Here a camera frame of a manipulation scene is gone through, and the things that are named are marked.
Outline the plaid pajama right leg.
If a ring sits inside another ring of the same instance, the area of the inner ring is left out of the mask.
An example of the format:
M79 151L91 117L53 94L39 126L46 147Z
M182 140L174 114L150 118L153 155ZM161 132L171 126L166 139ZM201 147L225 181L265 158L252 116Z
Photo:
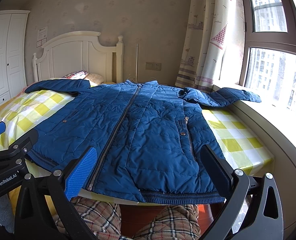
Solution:
M198 206L169 205L140 229L133 239L199 239L200 236Z

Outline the white wooden headboard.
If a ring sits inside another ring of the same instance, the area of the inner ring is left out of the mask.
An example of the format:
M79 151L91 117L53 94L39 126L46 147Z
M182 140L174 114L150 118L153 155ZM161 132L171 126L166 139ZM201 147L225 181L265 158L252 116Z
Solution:
M100 32L72 31L52 38L41 46L40 58L33 54L34 81L59 78L71 72L87 71L104 82L121 83L123 78L123 36L115 46L103 46Z

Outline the wall power socket plate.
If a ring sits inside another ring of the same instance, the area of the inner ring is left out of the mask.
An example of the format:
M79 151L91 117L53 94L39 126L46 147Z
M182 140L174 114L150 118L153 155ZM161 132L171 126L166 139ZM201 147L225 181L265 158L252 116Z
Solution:
M161 71L162 64L158 62L146 62L146 70Z

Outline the floral patterned pillow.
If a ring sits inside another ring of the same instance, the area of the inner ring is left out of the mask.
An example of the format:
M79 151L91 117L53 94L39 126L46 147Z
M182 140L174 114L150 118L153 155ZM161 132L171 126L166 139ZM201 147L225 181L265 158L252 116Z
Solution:
M80 70L77 72L72 72L68 75L63 76L64 79L70 79L70 80L77 80L77 79L84 79L88 76L88 72L84 70Z

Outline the patterned cream curtain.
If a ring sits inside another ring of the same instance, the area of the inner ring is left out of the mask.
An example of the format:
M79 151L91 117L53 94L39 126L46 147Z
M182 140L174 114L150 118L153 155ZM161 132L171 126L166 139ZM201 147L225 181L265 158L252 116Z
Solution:
M191 0L177 87L208 92L219 81L235 9L236 0Z

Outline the beige window sill ledge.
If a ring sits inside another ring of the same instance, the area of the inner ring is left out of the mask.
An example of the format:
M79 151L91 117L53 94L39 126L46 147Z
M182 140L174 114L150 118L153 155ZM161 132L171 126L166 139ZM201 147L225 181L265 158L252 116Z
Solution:
M270 100L213 109L207 121L228 163L249 175L271 172L282 201L285 239L296 239L296 118Z

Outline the paper notice on wall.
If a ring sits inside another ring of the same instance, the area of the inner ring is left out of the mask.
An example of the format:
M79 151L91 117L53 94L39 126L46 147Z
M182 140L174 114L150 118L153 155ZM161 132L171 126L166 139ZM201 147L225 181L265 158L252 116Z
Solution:
M47 42L48 26L40 28L37 31L36 47L39 48Z

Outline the thin metal lamp pole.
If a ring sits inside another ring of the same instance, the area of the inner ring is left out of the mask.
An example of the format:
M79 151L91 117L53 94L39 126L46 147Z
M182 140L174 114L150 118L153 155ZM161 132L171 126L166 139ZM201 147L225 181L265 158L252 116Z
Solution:
M135 81L138 82L139 71L139 44L136 44L136 58L135 58Z

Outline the white wardrobe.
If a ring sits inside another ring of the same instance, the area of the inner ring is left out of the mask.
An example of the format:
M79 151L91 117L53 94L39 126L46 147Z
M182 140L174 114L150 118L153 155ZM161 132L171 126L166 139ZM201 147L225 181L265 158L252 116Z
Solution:
M29 10L0 11L0 105L26 87L24 38Z

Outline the yellow white checkered bedsheet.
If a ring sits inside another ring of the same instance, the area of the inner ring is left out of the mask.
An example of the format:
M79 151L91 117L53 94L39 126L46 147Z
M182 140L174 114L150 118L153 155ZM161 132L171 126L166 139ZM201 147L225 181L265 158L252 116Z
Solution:
M38 124L52 116L72 99L73 97L67 93L57 93L51 90L26 93L25 89L24 94L13 100L0 113L0 122L4 122L6 125L5 132L0 135L0 150L8 148L15 140L19 139L20 136L24 135L30 129L36 129ZM210 129L211 126L207 121L207 117L210 112L213 109L223 109L227 107L228 106L222 108L205 107L202 109L202 115L204 116ZM35 176L41 177L51 172L38 166L35 162L30 160L28 158L28 153L26 154L26 159L30 162L30 168ZM224 153L222 159L227 161ZM91 199L98 199L99 196L105 196L107 200L113 201L120 199L90 192L85 190L83 187L81 190L81 196Z

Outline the plaid pajama left leg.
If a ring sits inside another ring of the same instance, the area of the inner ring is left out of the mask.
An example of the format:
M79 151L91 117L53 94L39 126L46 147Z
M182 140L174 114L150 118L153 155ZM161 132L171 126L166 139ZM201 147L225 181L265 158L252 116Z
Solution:
M71 203L97 239L112 240L121 237L121 210L119 204L83 197L72 198Z

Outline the cream pink pillow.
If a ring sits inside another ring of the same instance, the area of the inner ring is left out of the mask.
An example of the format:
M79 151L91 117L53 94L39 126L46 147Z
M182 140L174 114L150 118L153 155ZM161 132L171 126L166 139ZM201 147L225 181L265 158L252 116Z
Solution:
M104 78L99 74L90 73L87 75L85 80L90 82L91 87L98 86L104 83Z

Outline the blue quilted puffer jacket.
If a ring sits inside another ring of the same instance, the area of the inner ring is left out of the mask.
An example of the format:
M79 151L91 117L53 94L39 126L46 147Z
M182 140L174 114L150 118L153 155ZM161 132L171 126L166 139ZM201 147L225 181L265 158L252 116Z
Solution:
M87 80L44 80L26 93L41 90L73 99L36 126L30 160L49 171L63 170L93 147L97 157L87 163L85 190L168 205L223 201L201 162L204 145L223 158L202 109L260 102L247 90L203 93L157 81L91 87Z

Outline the plaid pajama leg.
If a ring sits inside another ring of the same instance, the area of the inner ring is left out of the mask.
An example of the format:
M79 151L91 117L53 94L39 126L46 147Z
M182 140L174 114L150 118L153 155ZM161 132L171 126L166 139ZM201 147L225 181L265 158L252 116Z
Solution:
M121 237L121 210L119 204L83 197L72 198L71 203L97 239L112 240Z
M198 206L169 205L140 229L133 239L199 239L200 236Z

